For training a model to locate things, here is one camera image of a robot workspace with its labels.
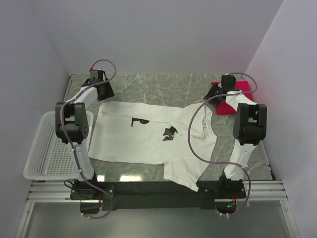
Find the white t shirt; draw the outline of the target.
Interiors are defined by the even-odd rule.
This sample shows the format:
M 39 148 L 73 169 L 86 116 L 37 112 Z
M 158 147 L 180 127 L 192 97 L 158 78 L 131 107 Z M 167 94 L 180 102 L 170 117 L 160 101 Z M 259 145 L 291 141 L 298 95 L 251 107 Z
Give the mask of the white t shirt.
M 103 103 L 88 154 L 108 162 L 162 164 L 164 179 L 197 191 L 217 141 L 211 118 L 200 104 Z

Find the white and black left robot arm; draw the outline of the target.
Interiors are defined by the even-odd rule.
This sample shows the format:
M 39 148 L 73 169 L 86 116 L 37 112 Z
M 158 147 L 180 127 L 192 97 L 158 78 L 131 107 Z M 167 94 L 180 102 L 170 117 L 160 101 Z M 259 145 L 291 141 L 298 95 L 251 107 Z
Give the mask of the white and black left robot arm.
M 90 77 L 70 100 L 55 106 L 55 133 L 67 145 L 78 173 L 76 179 L 91 180 L 95 171 L 88 156 L 89 122 L 87 108 L 95 101 L 114 96 L 102 69 L 90 69 Z

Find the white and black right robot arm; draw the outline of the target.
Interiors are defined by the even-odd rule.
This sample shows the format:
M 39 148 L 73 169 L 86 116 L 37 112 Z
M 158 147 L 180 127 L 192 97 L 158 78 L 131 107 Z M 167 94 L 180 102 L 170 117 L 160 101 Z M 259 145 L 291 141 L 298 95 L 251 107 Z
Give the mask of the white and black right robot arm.
M 249 158 L 266 137 L 267 107 L 248 97 L 252 93 L 249 84 L 244 81 L 243 85 L 247 91 L 238 88 L 233 74 L 226 74 L 221 76 L 220 82 L 211 84 L 204 97 L 204 100 L 217 108 L 227 105 L 235 111 L 234 148 L 217 186 L 218 194 L 224 198 L 231 198 L 244 191 L 243 178 Z

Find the folded red t shirt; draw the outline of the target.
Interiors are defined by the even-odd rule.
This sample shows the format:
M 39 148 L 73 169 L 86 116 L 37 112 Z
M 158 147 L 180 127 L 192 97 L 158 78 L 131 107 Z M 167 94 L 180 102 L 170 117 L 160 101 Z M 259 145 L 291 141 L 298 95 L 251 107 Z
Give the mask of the folded red t shirt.
M 239 103 L 255 104 L 253 96 L 249 91 L 250 86 L 248 81 L 236 81 L 233 90 L 227 92 L 230 96 L 215 98 L 210 100 L 209 103 L 215 106 L 217 115 L 234 115 Z

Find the white plastic basket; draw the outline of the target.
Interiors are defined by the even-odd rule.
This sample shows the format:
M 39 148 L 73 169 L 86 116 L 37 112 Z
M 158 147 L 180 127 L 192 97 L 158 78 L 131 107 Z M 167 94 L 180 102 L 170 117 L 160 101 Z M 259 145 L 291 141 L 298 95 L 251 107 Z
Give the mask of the white plastic basket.
M 40 120 L 23 174 L 30 180 L 82 180 L 72 147 L 56 136 L 54 111 Z

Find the black base beam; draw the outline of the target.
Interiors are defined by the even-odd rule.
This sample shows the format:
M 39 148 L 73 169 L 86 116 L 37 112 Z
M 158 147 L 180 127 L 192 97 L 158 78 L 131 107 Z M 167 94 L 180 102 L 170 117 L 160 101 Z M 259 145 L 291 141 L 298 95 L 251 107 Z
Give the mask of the black base beam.
M 108 209 L 192 208 L 215 209 L 218 199 L 245 199 L 242 181 L 198 181 L 193 191 L 172 181 L 97 182 L 107 194 L 83 181 L 72 182 L 71 201 L 79 201 L 84 214 Z

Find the aluminium rail frame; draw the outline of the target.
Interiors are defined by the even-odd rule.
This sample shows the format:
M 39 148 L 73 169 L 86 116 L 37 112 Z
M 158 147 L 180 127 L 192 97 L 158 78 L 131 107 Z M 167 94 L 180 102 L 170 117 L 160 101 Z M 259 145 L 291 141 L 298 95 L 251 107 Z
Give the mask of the aluminium rail frame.
M 279 201 L 282 207 L 290 237 L 298 238 L 299 232 L 288 203 L 288 197 L 282 181 L 280 180 L 260 180 L 252 181 L 251 185 L 244 182 L 244 192 L 250 189 L 249 202 L 251 201 Z M 25 237 L 29 221 L 36 203 L 97 203 L 97 200 L 70 198 L 73 192 L 62 182 L 33 182 L 31 184 L 26 204 L 15 233 L 16 238 Z

